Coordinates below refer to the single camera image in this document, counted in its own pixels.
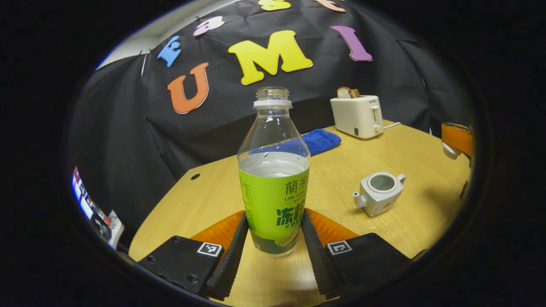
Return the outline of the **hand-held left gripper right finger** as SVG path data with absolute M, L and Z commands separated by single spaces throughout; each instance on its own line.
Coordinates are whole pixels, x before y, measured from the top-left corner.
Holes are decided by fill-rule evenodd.
M 326 299 L 372 292 L 417 260 L 376 233 L 358 235 L 309 208 L 301 226 L 319 292 Z

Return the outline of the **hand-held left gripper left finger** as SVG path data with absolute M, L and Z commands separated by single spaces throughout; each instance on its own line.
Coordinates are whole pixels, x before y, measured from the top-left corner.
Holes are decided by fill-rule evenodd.
M 247 232 L 242 210 L 190 238 L 171 236 L 139 264 L 178 288 L 224 301 L 234 284 Z

